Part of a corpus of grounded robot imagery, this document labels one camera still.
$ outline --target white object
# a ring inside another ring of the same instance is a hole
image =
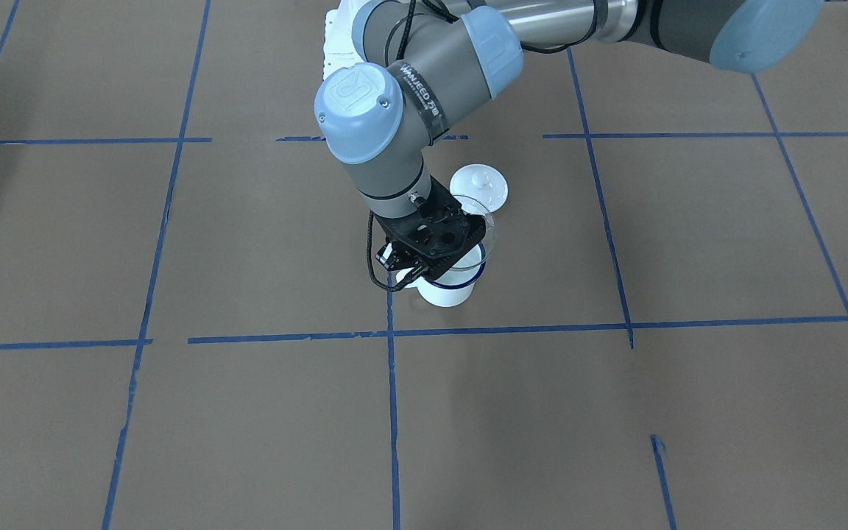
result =
[[[509,184],[501,172],[485,164],[461,167],[450,178],[450,193],[480,201],[489,211],[497,211],[509,197]]]
[[[417,289],[421,297],[438,308],[453,308],[467,301],[473,286],[480,278],[484,268],[484,246],[477,245],[467,252],[450,271],[445,272],[437,281],[430,282],[424,278],[418,278],[408,288]],[[397,273],[397,281],[401,281],[410,269],[404,269]]]
[[[325,43],[322,45],[322,79],[334,71],[363,63],[353,44],[353,21],[356,13],[370,0],[342,0],[339,9],[326,13]]]

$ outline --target robotic arm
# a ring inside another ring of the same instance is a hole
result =
[[[410,269],[388,288],[437,280],[484,237],[431,177],[434,145],[518,78],[523,52],[630,40],[716,68],[756,73],[803,40],[824,0],[371,0],[353,43],[365,63],[330,75],[315,116],[327,145],[386,234],[377,259]]]

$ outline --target blue joint cap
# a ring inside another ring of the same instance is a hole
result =
[[[473,41],[489,94],[495,99],[522,74],[522,44],[504,14],[480,6],[461,17]]]
[[[340,161],[361,164],[388,147],[401,125],[404,97],[383,67],[340,68],[319,87],[314,110],[326,144]]]
[[[359,8],[356,17],[353,19],[353,46],[356,47],[356,51],[359,53],[359,57],[362,57],[362,60],[368,60],[368,57],[364,56],[364,28],[368,24],[368,18],[371,17],[371,13],[375,10],[375,7],[381,6],[386,1],[371,0]]]
[[[810,31],[824,0],[746,0],[713,44],[709,63],[756,74],[787,57]]]

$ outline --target light blue cap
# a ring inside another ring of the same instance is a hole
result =
[[[353,19],[353,46],[356,47],[356,51],[359,53],[359,57],[362,57],[362,60],[368,60],[364,56],[364,27],[368,24],[368,17],[371,16],[375,7],[381,6],[386,1],[388,0],[372,0],[368,2],[359,8],[356,17]]]
[[[522,44],[504,14],[480,6],[462,16],[492,99],[522,74]]]
[[[756,74],[787,57],[810,31],[824,0],[746,0],[721,28],[709,63]]]
[[[374,63],[336,70],[319,87],[314,110],[326,144],[346,164],[372,160],[388,147],[404,111],[398,81]]]

